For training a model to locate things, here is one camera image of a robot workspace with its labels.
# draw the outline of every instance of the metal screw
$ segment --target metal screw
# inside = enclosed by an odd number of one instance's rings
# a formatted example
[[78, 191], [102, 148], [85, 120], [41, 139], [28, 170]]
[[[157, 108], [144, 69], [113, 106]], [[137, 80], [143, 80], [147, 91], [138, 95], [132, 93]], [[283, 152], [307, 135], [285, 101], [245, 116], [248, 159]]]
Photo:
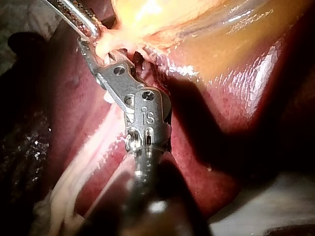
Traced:
[[120, 75], [124, 74], [124, 72], [125, 72], [125, 68], [123, 66], [117, 66], [114, 69], [114, 74], [117, 75], [117, 76], [120, 76]]
[[142, 94], [142, 98], [143, 98], [145, 101], [152, 101], [153, 98], [154, 98], [154, 94], [153, 94], [153, 92], [151, 92], [151, 91], [145, 91], [145, 92], [143, 92], [143, 94]]

